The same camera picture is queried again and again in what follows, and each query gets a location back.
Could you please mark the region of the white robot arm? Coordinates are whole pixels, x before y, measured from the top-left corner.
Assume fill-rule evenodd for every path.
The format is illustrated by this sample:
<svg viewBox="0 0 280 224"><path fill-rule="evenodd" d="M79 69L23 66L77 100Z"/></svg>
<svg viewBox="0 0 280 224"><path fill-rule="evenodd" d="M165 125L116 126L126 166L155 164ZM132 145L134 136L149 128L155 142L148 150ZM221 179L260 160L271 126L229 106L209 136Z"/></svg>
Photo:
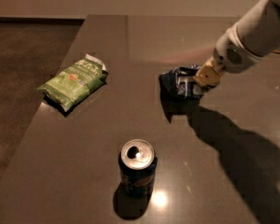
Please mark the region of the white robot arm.
<svg viewBox="0 0 280 224"><path fill-rule="evenodd" d="M217 41L194 80L215 87L223 74L241 73L280 48L280 0L259 0Z"/></svg>

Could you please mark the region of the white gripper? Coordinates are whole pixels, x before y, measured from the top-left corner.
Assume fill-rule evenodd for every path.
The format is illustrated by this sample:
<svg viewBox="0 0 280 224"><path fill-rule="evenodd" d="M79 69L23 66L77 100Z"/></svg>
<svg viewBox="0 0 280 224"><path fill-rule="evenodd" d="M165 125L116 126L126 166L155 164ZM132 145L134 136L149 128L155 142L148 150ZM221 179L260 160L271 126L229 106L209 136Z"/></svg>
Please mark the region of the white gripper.
<svg viewBox="0 0 280 224"><path fill-rule="evenodd" d="M237 27L232 26L216 42L213 57L200 67L193 79L201 87L215 87L220 83L224 71L242 73L261 60L260 56L245 47L238 36Z"/></svg>

